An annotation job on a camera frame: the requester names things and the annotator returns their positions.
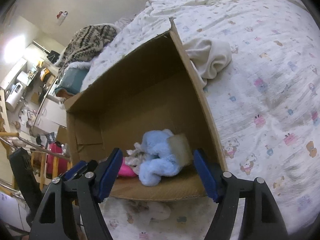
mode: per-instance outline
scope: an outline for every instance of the bed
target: bed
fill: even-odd
[[[315,179],[320,31],[303,3],[147,0],[146,5],[94,60],[81,90],[167,29],[169,17],[176,18],[183,43],[199,36],[229,42],[231,63],[204,87],[228,170],[242,179],[265,179],[289,233],[312,223],[320,211]],[[169,217],[164,215],[168,206]],[[216,205],[199,198],[154,207],[110,197],[100,207],[114,239],[201,239]],[[243,207],[240,201],[232,239],[237,239]]]

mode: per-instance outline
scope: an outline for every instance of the beige cloth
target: beige cloth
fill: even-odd
[[[231,48],[228,42],[205,37],[191,39],[184,44],[191,63],[202,81],[202,87],[207,79],[213,79],[231,61]]]

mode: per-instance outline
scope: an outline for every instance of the white cylindrical appliance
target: white cylindrical appliance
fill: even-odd
[[[19,82],[15,84],[14,88],[11,90],[10,95],[5,101],[5,107],[10,112],[14,112],[14,109],[16,108],[21,96],[23,95],[23,91],[24,91],[24,87]]]

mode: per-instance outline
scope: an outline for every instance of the white plush toy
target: white plush toy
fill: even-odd
[[[182,167],[167,142],[167,138],[173,135],[169,129],[149,131],[143,135],[141,150],[154,156],[154,159],[140,165],[139,179],[143,185],[155,186],[161,181],[161,176],[172,177],[180,172]]]

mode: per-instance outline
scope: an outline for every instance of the patterned blanket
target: patterned blanket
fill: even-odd
[[[72,62],[91,61],[102,51],[104,46],[113,41],[116,35],[116,28],[108,24],[90,25],[76,32],[55,63],[55,66],[60,68],[58,76],[61,78],[65,69]]]

